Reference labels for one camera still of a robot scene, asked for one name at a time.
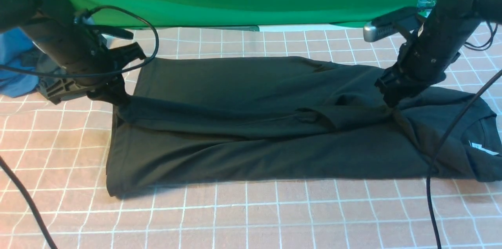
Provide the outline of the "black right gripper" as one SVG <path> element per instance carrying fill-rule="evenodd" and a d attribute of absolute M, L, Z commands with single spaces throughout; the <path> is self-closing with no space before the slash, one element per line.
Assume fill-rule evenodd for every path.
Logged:
<path fill-rule="evenodd" d="M 457 53 L 440 58 L 435 53 L 441 49 L 422 49 L 417 43 L 404 43 L 399 48 L 394 65 L 384 70 L 375 81 L 375 87 L 383 95 L 389 108 L 400 104 L 402 99 L 413 98 L 430 86 L 446 79 L 446 69 L 457 61 Z"/>

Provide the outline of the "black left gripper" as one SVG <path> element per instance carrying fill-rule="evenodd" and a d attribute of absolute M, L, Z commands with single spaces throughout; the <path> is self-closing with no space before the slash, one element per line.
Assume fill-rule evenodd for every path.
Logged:
<path fill-rule="evenodd" d="M 63 102 L 86 96 L 92 101 L 107 102 L 114 106 L 129 104 L 130 96 L 125 90 L 120 71 L 132 61 L 146 58 L 140 45 L 134 42 L 103 49 L 89 54 L 89 57 L 89 60 L 70 64 L 54 61 L 65 73 L 41 76 L 59 79 L 48 90 L 50 99 Z"/>

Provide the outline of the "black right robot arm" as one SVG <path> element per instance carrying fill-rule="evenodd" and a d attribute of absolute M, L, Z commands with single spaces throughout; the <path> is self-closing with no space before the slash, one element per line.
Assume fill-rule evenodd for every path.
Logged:
<path fill-rule="evenodd" d="M 375 86 L 389 107 L 445 80 L 445 70 L 482 22 L 501 24 L 502 0 L 436 0 L 427 17 L 421 8 L 403 7 L 374 18 L 363 29 L 366 42 L 400 33 L 397 62 Z"/>

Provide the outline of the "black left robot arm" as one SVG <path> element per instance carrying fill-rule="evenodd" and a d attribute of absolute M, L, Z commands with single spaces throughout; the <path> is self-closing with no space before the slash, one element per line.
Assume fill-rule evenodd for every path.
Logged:
<path fill-rule="evenodd" d="M 36 67 L 39 92 L 54 104 L 86 96 L 115 106 L 127 104 L 122 69 L 146 58 L 137 44 L 114 49 L 104 36 L 131 40 L 133 33 L 90 24 L 100 8 L 76 10 L 70 0 L 1 0 L 1 31 L 19 27 L 58 69 Z"/>

